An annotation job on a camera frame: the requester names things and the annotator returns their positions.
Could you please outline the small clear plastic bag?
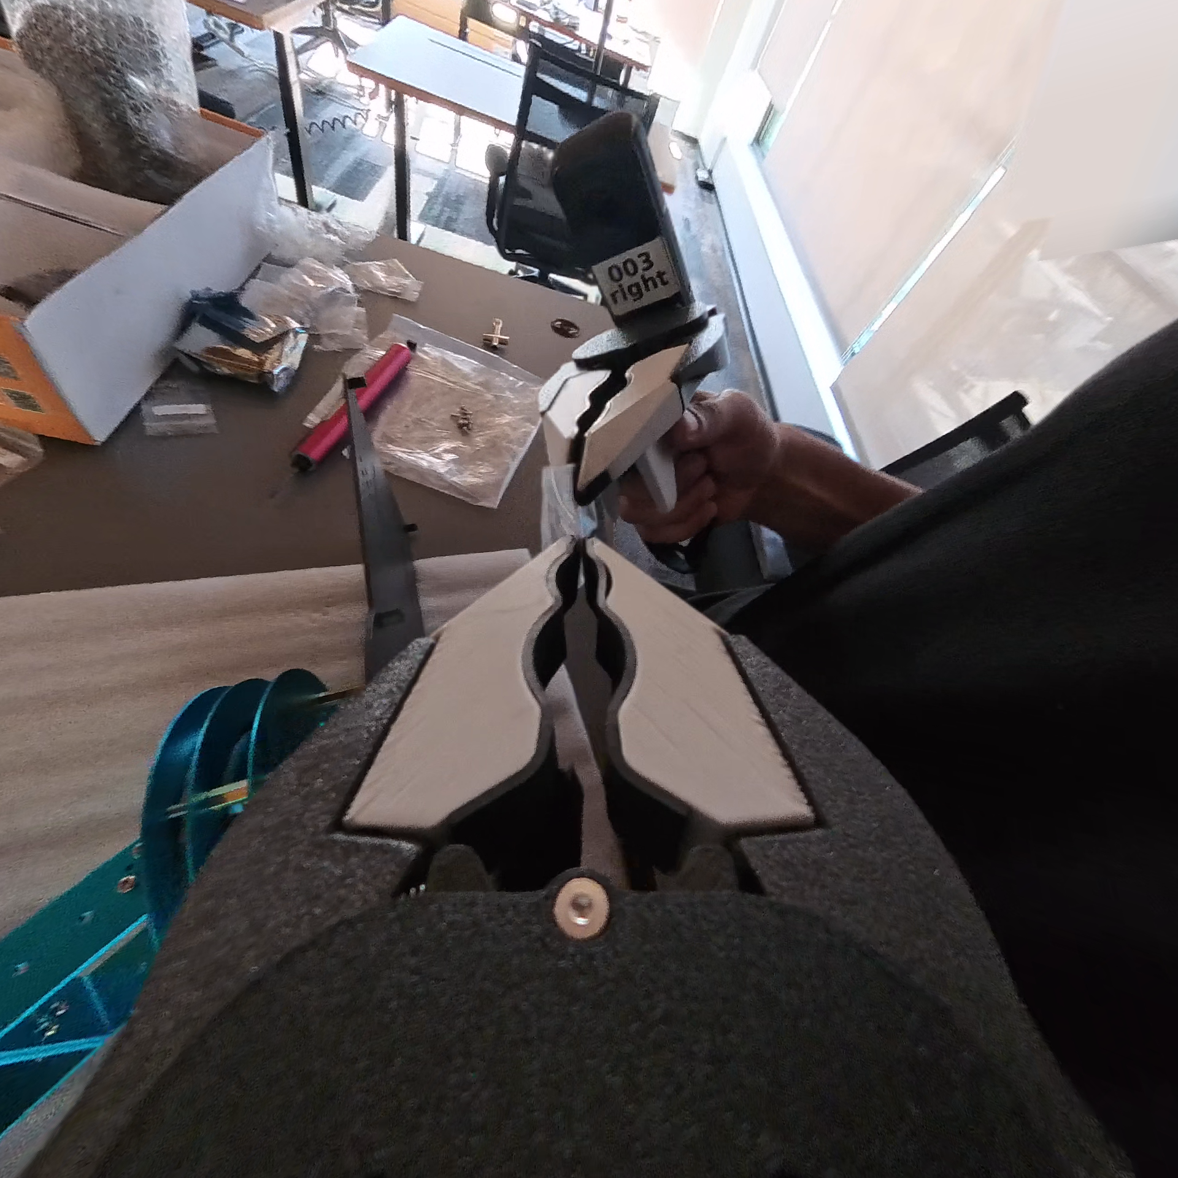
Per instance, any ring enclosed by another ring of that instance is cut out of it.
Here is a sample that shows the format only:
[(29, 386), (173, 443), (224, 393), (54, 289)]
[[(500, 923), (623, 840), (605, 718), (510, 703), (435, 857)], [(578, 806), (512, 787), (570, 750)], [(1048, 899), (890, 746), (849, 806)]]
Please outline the small clear plastic bag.
[(546, 466), (540, 473), (540, 547), (552, 547), (560, 540), (612, 537), (609, 512), (597, 498), (590, 505), (576, 499), (576, 466)]

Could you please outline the large clear zip bag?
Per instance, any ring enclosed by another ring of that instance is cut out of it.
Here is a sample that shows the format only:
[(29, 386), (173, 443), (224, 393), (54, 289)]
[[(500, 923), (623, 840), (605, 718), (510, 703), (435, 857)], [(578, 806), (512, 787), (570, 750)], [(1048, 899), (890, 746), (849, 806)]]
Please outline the large clear zip bag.
[[(393, 344), (417, 342), (417, 355), (379, 402), (365, 412), (386, 473), (458, 496), (500, 506), (539, 429), (538, 376), (465, 341), (393, 316), (388, 328), (347, 360), (361, 374)], [(468, 407), (472, 433), (451, 414)]]

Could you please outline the wooden top table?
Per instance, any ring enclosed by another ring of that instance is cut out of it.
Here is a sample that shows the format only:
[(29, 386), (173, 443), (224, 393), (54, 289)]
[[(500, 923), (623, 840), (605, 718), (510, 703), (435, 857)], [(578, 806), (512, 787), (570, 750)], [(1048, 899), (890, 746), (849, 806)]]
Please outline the wooden top table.
[(362, 219), (382, 188), (389, 149), (372, 88), (350, 72), (364, 22), (333, 3), (190, 3), (201, 90), (231, 118), (275, 140), (280, 195)]

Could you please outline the small clear parts bag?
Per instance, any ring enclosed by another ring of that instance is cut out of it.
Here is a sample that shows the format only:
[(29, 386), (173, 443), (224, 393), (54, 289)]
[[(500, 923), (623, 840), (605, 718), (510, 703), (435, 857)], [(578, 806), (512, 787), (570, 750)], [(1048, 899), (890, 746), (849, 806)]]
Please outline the small clear parts bag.
[(144, 398), (141, 419), (148, 438), (188, 438), (218, 433), (214, 407), (191, 400)]

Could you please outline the grey top table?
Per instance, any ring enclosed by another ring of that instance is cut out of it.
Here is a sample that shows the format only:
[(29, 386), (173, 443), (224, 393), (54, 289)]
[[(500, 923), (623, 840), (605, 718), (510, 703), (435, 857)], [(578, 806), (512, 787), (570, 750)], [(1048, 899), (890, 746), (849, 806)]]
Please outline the grey top table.
[(351, 73), (375, 83), (393, 121), (396, 234), (409, 240), (410, 164), (406, 98), (512, 133), (525, 67), (409, 17), (383, 25), (347, 58)]

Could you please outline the pile of clear parts bags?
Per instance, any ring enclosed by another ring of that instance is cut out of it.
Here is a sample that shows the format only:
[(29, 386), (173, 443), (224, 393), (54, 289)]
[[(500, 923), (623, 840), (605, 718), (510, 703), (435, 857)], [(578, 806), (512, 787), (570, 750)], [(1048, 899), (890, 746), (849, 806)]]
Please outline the pile of clear parts bags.
[(423, 280), (400, 261), (353, 258), (375, 241), (375, 230), (285, 202), (263, 224), (273, 248), (242, 287), (240, 302), (253, 314), (306, 330), (320, 351), (369, 345), (364, 292), (420, 300)]

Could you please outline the white window blind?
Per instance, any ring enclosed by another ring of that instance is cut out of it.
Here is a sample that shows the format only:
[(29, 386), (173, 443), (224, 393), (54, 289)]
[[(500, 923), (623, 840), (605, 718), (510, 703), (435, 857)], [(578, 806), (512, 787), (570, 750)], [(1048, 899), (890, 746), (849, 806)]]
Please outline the white window blind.
[(763, 174), (891, 463), (1176, 321), (1176, 3), (783, 3)]

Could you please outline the white foam sheet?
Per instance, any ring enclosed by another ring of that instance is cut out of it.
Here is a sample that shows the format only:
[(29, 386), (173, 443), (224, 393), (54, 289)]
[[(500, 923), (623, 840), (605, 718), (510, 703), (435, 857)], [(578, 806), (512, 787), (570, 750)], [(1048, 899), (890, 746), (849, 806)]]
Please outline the white foam sheet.
[(176, 714), (303, 668), (364, 680), (360, 565), (3, 597), (2, 931), (128, 846)]

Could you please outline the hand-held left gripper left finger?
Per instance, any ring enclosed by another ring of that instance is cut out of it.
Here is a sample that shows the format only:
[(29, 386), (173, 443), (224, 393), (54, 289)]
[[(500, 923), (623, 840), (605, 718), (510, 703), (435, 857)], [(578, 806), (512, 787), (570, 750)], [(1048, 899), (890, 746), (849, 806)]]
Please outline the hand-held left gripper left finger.
[(434, 635), (344, 816), (347, 830), (442, 834), (547, 756), (547, 686), (567, 658), (583, 544), (561, 539)]

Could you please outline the narrow clear sleeve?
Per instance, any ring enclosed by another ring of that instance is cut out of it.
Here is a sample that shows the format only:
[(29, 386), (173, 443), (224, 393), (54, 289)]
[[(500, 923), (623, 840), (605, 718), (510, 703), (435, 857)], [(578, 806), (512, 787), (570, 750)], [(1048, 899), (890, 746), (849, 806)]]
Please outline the narrow clear sleeve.
[(332, 417), (346, 404), (350, 391), (354, 393), (360, 401), (361, 393), (367, 390), (365, 376), (365, 373), (340, 373), (317, 404), (306, 414), (302, 421), (303, 428), (310, 432), (332, 419)]

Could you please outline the bubble wrap bundle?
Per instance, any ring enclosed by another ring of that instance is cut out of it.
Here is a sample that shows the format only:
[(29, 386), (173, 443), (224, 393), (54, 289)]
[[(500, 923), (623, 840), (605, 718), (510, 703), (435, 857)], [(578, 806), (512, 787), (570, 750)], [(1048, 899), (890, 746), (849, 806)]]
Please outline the bubble wrap bundle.
[(83, 182), (170, 205), (217, 168), (184, 1), (17, 1), (5, 14), (62, 101)]

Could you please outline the person's right hand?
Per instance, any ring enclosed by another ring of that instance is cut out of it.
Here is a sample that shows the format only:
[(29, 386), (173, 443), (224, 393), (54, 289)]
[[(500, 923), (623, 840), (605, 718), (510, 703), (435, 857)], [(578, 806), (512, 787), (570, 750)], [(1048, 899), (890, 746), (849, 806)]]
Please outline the person's right hand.
[(798, 532), (803, 452), (811, 436), (773, 422), (747, 394), (700, 393), (669, 436), (676, 501), (655, 506), (640, 475), (622, 484), (622, 519), (653, 543), (685, 543), (709, 523), (738, 520), (783, 537)]

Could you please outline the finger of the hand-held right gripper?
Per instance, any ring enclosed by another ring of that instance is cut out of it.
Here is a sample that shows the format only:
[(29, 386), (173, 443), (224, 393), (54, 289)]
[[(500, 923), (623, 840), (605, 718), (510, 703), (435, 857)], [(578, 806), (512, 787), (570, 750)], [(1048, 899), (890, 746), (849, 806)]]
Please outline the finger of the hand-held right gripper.
[(576, 464), (576, 443), (580, 419), (588, 409), (592, 394), (608, 380), (604, 369), (583, 369), (564, 363), (549, 377), (539, 393), (540, 432), (547, 452), (546, 466)]
[(622, 390), (584, 432), (578, 503), (591, 503), (636, 467), (658, 506), (676, 505), (675, 459), (665, 438), (686, 409), (675, 380), (684, 356), (684, 352), (658, 352), (627, 369)]

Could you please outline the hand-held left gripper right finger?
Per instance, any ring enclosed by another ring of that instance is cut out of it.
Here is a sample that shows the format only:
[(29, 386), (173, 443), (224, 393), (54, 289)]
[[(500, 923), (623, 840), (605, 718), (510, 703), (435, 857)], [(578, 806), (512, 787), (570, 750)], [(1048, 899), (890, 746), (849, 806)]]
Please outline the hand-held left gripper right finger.
[(723, 836), (814, 827), (724, 631), (599, 540), (584, 543), (584, 581), (623, 781)]

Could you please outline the orange cardboard box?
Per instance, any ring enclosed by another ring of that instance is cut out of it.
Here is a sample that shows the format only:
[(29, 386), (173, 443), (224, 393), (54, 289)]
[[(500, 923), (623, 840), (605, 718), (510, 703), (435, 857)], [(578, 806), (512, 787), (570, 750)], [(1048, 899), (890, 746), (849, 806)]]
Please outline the orange cardboard box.
[(3, 156), (3, 428), (96, 446), (173, 358), (194, 290), (240, 286), (270, 252), (273, 140), (201, 114), (219, 164), (166, 208)]

